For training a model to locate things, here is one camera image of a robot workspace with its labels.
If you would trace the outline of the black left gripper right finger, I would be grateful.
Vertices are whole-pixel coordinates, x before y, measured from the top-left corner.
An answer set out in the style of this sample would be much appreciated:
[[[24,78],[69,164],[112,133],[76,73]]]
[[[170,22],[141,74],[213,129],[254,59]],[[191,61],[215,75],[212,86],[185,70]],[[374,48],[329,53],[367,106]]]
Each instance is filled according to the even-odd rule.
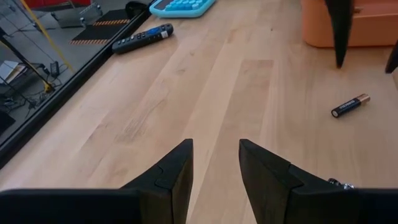
[[[291,196],[330,190],[330,184],[248,139],[239,140],[242,180],[258,223],[290,223]]]

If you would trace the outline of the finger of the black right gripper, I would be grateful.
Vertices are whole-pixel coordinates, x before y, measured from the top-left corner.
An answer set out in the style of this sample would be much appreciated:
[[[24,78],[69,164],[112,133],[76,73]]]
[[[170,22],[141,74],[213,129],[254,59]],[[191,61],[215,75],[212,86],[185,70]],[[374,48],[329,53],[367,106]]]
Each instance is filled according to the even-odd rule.
[[[385,73],[392,73],[398,66],[398,41],[395,46],[392,48],[392,52],[388,58]]]
[[[336,67],[343,66],[353,24],[353,0],[324,0],[331,19]]]

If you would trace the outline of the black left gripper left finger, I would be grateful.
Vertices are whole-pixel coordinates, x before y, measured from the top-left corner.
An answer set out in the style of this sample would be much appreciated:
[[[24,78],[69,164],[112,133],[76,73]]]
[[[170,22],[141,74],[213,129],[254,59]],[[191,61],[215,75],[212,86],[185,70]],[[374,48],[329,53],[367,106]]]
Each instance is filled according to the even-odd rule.
[[[138,223],[185,224],[193,185],[193,140],[184,139],[123,185],[138,194]]]

